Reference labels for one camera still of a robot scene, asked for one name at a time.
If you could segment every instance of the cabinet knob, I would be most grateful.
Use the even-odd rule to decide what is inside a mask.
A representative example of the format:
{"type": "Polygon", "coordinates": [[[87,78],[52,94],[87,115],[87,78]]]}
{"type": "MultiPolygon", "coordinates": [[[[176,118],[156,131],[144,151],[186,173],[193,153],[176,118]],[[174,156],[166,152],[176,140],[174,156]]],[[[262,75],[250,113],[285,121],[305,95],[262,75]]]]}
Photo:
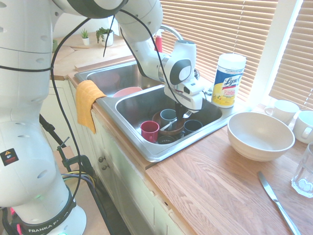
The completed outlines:
{"type": "Polygon", "coordinates": [[[107,168],[110,168],[110,166],[109,165],[104,165],[104,166],[101,167],[101,169],[103,169],[103,170],[106,170],[107,168]]]}
{"type": "Polygon", "coordinates": [[[101,163],[101,162],[103,162],[103,160],[105,160],[105,158],[106,157],[100,157],[100,158],[98,158],[98,161],[101,163]]]}

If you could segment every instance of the stainless steel sink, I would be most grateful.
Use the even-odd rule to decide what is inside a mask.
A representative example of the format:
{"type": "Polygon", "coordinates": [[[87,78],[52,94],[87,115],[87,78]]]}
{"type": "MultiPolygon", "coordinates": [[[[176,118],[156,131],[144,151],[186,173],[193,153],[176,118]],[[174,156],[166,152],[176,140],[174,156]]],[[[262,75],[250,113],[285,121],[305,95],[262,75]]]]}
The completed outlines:
{"type": "Polygon", "coordinates": [[[91,80],[108,97],[127,87],[141,87],[143,90],[162,84],[140,74],[136,62],[111,66],[75,75],[80,81],[91,80]]]}
{"type": "Polygon", "coordinates": [[[189,118],[199,120],[203,124],[201,129],[182,136],[173,143],[151,143],[141,136],[141,123],[151,120],[155,113],[167,108],[173,109],[175,106],[175,102],[164,94],[164,85],[158,85],[156,81],[141,76],[134,62],[79,73],[76,77],[80,81],[93,80],[105,94],[111,96],[122,87],[121,84],[129,84],[129,86],[134,86],[134,84],[139,86],[140,84],[145,88],[125,97],[104,97],[97,99],[96,102],[115,121],[142,156],[150,162],[164,160],[225,126],[233,114],[250,110],[239,101],[232,108],[222,109],[216,107],[210,100],[203,99],[202,110],[192,114],[189,118]],[[108,78],[112,76],[119,78],[121,82],[111,82],[108,78]]]}

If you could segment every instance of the potted plant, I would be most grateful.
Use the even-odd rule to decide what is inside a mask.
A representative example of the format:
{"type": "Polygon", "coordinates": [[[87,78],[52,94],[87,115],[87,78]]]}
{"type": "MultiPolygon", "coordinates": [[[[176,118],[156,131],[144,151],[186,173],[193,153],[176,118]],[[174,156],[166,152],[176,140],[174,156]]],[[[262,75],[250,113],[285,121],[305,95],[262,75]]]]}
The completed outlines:
{"type": "Polygon", "coordinates": [[[84,45],[89,45],[89,37],[88,37],[88,31],[86,29],[83,29],[81,32],[81,36],[83,38],[84,45]]]}
{"type": "Polygon", "coordinates": [[[113,44],[113,33],[114,33],[113,30],[111,30],[109,28],[106,28],[106,29],[104,29],[103,27],[99,28],[96,31],[97,43],[99,43],[99,41],[101,40],[101,44],[103,46],[105,46],[107,36],[109,36],[108,42],[107,42],[107,47],[112,46],[112,44],[113,44]]]}

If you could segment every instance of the knife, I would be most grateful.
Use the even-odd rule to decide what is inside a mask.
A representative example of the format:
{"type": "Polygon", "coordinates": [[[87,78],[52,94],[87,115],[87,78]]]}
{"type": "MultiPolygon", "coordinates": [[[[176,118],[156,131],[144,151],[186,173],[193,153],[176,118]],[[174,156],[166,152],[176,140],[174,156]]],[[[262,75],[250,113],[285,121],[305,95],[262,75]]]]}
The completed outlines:
{"type": "Polygon", "coordinates": [[[287,215],[287,213],[285,212],[285,210],[283,209],[282,205],[279,203],[274,191],[272,190],[272,188],[270,187],[270,185],[268,184],[267,180],[265,179],[264,175],[262,172],[258,172],[259,175],[259,179],[266,191],[266,193],[268,194],[268,196],[271,198],[271,200],[276,204],[276,206],[278,207],[280,213],[283,215],[285,221],[287,222],[290,230],[293,232],[293,234],[295,235],[301,235],[301,233],[299,232],[299,230],[297,229],[296,225],[293,223],[293,221],[290,219],[290,217],[287,215]]]}

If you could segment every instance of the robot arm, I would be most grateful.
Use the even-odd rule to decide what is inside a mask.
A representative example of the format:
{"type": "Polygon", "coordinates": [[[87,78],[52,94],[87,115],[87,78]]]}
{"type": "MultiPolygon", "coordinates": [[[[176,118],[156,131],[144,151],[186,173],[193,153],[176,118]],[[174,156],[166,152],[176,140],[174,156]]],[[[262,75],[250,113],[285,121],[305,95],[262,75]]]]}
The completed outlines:
{"type": "Polygon", "coordinates": [[[167,96],[190,109],[192,112],[202,107],[200,92],[203,87],[194,76],[196,65],[196,45],[178,40],[173,52],[159,53],[149,45],[151,34],[155,34],[163,19],[159,0],[53,0],[63,11],[89,18],[104,18],[115,15],[128,47],[132,51],[143,76],[165,83],[167,96]],[[146,28],[130,15],[136,16],[146,28]]]}
{"type": "Polygon", "coordinates": [[[160,53],[159,59],[148,46],[147,30],[125,13],[137,16],[154,34],[162,21],[159,0],[1,0],[0,206],[15,210],[25,235],[65,230],[79,235],[86,224],[39,124],[49,91],[52,29],[60,10],[94,19],[116,15],[141,73],[164,81],[165,94],[189,109],[198,110],[202,103],[202,87],[193,73],[195,45],[177,41],[172,54],[160,53]]]}

